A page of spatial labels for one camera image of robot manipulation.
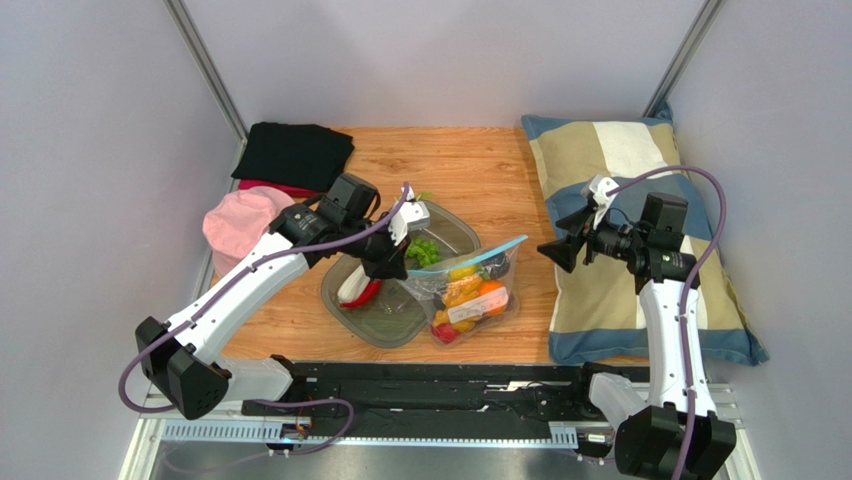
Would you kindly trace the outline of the ginger root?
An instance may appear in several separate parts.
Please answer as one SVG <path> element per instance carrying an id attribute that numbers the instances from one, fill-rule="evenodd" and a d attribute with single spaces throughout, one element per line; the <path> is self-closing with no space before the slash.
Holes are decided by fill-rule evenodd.
<path id="1" fill-rule="evenodd" d="M 432 325 L 437 326 L 439 324 L 448 323 L 449 317 L 447 315 L 447 310 L 477 298 L 478 290 L 482 283 L 483 278 L 479 274 L 449 283 L 446 291 L 439 296 L 439 299 L 441 300 L 439 303 L 440 309 L 435 314 Z"/>

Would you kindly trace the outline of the clear zip top bag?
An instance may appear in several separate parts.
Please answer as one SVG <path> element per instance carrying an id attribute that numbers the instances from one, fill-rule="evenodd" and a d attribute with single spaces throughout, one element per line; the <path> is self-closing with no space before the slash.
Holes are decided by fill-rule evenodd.
<path id="1" fill-rule="evenodd" d="M 519 235 L 408 273 L 402 286 L 423 308 L 436 344 L 453 347 L 518 314 L 517 256 L 527 239 Z"/>

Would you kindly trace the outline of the orange fruit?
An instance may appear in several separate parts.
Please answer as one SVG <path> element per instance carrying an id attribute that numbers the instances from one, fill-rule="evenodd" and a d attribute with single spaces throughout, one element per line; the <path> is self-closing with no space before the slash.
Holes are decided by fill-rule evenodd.
<path id="1" fill-rule="evenodd" d="M 496 316 L 506 310 L 509 292 L 503 282 L 486 280 L 479 287 L 477 300 L 483 309 L 483 316 Z"/>

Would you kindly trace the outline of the yellow lemon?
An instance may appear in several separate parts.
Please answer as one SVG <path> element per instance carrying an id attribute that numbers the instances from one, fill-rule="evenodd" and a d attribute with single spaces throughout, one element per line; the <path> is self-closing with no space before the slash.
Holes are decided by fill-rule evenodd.
<path id="1" fill-rule="evenodd" d="M 467 265 L 463 267 L 457 267 L 452 269 L 448 274 L 448 279 L 450 282 L 456 282 L 463 280 L 467 277 L 475 275 L 478 271 L 478 267 L 476 265 Z"/>

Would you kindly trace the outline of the purple grape bunch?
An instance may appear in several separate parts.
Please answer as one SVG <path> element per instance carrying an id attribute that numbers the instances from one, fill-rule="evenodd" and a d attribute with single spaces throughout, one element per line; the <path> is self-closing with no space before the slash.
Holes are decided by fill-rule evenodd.
<path id="1" fill-rule="evenodd" d="M 508 275 L 512 268 L 512 262 L 504 253 L 493 255 L 476 266 L 476 273 L 484 280 L 499 280 Z"/>

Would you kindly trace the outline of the red apple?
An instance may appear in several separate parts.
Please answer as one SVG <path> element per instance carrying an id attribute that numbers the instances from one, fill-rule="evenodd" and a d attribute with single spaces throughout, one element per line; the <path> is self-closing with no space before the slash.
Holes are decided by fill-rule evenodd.
<path id="1" fill-rule="evenodd" d="M 443 323 L 431 327 L 432 336 L 443 345 L 450 345 L 455 342 L 461 333 L 451 324 Z"/>

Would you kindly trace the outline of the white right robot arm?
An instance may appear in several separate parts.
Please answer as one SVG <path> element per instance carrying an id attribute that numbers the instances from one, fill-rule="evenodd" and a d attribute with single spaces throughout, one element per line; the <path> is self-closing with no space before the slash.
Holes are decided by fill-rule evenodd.
<path id="1" fill-rule="evenodd" d="M 735 426 L 722 420 L 708 390 L 697 313 L 698 261 L 684 253 L 688 203 L 663 193 L 646 197 L 636 223 L 608 220 L 611 197 L 591 194 L 582 210 L 558 221 L 562 240 L 539 253 L 568 273 L 605 255 L 625 262 L 646 320 L 651 366 L 649 393 L 631 381 L 595 373 L 588 397 L 615 430 L 618 471 L 642 479 L 712 479 L 736 447 Z"/>

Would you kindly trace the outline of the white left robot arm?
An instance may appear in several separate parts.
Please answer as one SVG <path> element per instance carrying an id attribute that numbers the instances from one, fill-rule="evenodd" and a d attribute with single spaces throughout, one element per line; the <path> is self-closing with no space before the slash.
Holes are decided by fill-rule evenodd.
<path id="1" fill-rule="evenodd" d="M 176 411 L 186 420 L 223 402 L 279 406 L 296 376 L 285 358 L 239 360 L 222 351 L 261 306 L 322 259 L 342 253 L 359 260 L 369 280 L 406 279 L 410 235 L 428 226 L 428 208 L 409 185 L 373 221 L 379 203 L 372 184 L 342 174 L 327 193 L 285 207 L 205 294 L 165 321 L 140 322 L 139 352 L 119 380 L 122 402 L 139 413 Z"/>

